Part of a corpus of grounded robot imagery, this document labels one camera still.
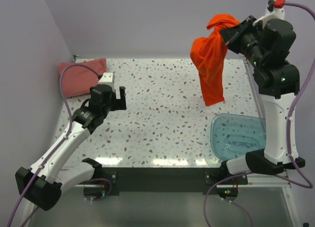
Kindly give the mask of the orange t shirt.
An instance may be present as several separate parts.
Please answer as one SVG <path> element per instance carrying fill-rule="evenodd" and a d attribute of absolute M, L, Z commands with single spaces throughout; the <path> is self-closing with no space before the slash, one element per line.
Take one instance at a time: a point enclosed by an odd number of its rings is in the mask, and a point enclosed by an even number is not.
<path fill-rule="evenodd" d="M 220 34 L 221 30 L 232 28 L 240 22 L 229 14 L 215 15 L 207 25 L 213 30 L 208 37 L 199 37 L 192 43 L 190 59 L 199 75 L 201 93 L 206 106 L 224 101 L 223 66 L 228 48 Z"/>

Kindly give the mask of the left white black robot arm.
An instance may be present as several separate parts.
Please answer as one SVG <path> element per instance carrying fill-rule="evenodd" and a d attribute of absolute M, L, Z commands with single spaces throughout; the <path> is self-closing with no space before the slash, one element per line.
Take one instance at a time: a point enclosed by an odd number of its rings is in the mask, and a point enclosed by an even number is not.
<path fill-rule="evenodd" d="M 98 183 L 102 165 L 91 158 L 59 176 L 63 165 L 97 127 L 103 124 L 109 112 L 126 110 L 125 87 L 120 87 L 120 98 L 111 86 L 98 84 L 90 88 L 91 97 L 83 102 L 69 121 L 63 134 L 49 150 L 29 168 L 19 168 L 15 174 L 19 194 L 44 211 L 56 205 L 61 195 L 77 184 Z"/>

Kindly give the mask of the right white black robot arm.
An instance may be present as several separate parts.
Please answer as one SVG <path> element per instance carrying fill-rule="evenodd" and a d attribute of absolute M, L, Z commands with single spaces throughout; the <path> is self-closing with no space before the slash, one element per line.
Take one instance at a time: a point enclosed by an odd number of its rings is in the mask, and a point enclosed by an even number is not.
<path fill-rule="evenodd" d="M 220 30 L 220 35 L 230 51 L 244 55 L 253 66 L 265 111 L 266 145 L 223 161 L 219 178 L 225 184 L 231 184 L 237 174 L 276 175 L 303 168 L 306 163 L 294 146 L 294 103 L 300 92 L 300 73 L 286 60 L 296 33 L 286 20 L 270 19 L 266 24 L 255 24 L 255 20 L 249 16 L 237 26 Z"/>

